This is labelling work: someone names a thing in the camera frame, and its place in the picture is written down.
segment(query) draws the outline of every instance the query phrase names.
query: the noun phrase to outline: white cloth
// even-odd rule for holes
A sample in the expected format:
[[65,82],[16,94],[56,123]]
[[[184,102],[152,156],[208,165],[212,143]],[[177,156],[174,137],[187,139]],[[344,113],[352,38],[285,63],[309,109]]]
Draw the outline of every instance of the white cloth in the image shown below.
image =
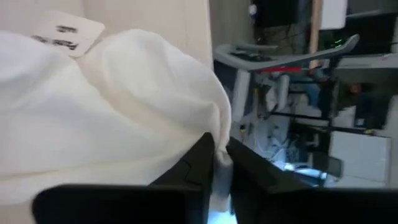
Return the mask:
[[78,61],[0,32],[0,217],[17,223],[2,207],[58,184],[147,185],[207,131],[217,148],[211,208],[225,210],[231,109],[214,73],[143,30]]

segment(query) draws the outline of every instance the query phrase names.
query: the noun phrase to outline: treadmill handlebar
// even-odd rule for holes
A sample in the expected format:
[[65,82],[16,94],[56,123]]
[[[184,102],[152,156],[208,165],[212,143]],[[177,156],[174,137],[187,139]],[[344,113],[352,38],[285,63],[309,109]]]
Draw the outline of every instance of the treadmill handlebar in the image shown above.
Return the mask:
[[298,56],[283,58],[280,60],[271,60],[267,62],[250,62],[247,60],[243,60],[239,57],[236,57],[234,55],[231,55],[231,53],[233,53],[236,50],[236,47],[239,46],[224,44],[216,48],[214,52],[214,59],[237,69],[254,71],[265,68],[291,65],[299,62],[310,62],[312,60],[330,58],[338,55],[344,55],[352,51],[358,42],[359,42],[359,35],[356,34],[351,36],[344,45],[335,49],[322,50],[314,54],[298,55]]

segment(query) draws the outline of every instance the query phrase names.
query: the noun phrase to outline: wall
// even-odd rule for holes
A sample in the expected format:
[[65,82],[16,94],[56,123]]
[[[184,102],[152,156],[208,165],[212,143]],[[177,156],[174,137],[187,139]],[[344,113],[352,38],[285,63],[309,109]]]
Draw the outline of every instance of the wall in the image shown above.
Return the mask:
[[0,29],[29,35],[49,9],[84,15],[80,0],[0,0]]
[[208,0],[83,0],[87,18],[106,26],[106,34],[145,29],[201,62],[211,65]]
[[105,35],[139,28],[156,32],[212,65],[208,0],[0,0],[0,29],[30,34],[40,14],[57,9],[103,22]]

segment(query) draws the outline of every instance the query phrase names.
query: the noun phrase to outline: beige wall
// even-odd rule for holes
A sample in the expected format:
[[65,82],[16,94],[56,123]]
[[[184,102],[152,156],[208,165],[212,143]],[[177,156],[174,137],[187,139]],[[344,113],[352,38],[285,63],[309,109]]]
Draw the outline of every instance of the beige wall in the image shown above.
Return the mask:
[[140,28],[162,35],[211,66],[208,0],[0,0],[0,29],[30,34],[40,14],[57,9],[103,22],[105,34]]

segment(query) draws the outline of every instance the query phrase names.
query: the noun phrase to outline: label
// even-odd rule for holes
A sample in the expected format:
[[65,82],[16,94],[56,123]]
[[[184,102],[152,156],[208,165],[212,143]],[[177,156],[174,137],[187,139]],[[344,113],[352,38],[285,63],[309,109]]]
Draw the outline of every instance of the label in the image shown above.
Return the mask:
[[48,11],[32,38],[52,45],[71,57],[80,57],[104,31],[104,24],[60,11]]

